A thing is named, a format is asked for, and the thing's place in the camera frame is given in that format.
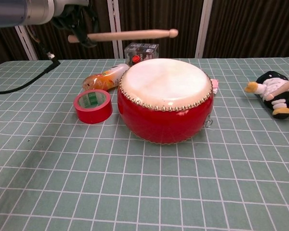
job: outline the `wooden drumstick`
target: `wooden drumstick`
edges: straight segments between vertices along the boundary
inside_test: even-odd
[[[113,41],[113,40],[134,40],[134,39],[159,39],[159,38],[174,38],[178,35],[178,30],[135,30],[123,31],[114,33],[96,33],[88,34],[88,38],[95,41]],[[75,35],[69,35],[70,43],[77,43],[79,40]]]
[[[279,87],[277,90],[273,91],[271,94],[267,95],[265,100],[270,101],[274,99],[275,96],[289,90],[289,81],[283,84],[281,87]]]

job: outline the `drum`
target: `drum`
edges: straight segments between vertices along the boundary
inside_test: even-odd
[[[198,67],[174,59],[142,61],[118,87],[118,110],[126,126],[153,143],[171,144],[212,123],[213,88]]]

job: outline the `metal ring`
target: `metal ring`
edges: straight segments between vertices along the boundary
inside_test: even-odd
[[[206,124],[205,124],[205,127],[206,127],[206,128],[211,127],[212,123],[213,123],[213,120],[212,120],[212,119],[207,120],[207,121],[206,121]]]

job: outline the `white drumhead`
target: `white drumhead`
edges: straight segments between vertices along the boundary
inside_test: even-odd
[[[135,102],[174,109],[206,98],[211,81],[192,64],[158,58],[132,66],[121,80],[121,89]]]

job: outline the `red tape roll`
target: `red tape roll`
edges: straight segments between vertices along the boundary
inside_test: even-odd
[[[97,124],[112,114],[110,94],[104,90],[87,90],[74,100],[74,108],[80,121]]]

